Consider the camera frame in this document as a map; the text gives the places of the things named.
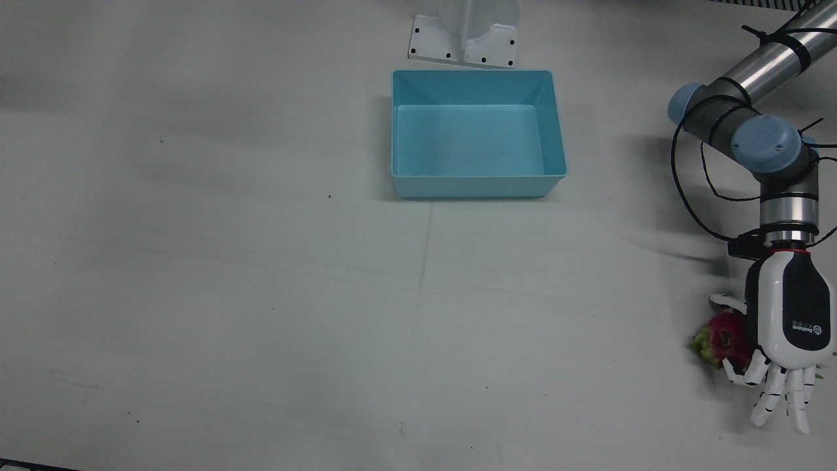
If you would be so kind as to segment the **left white dexterous hand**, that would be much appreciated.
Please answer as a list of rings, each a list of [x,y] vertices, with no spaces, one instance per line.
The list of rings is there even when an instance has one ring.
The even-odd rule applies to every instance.
[[[762,426],[785,400],[794,428],[807,434],[807,408],[817,369],[835,352],[835,291],[804,249],[774,249],[747,272],[745,298],[709,296],[709,304],[744,315],[753,351],[743,360],[721,359],[727,379],[762,387],[751,423]]]

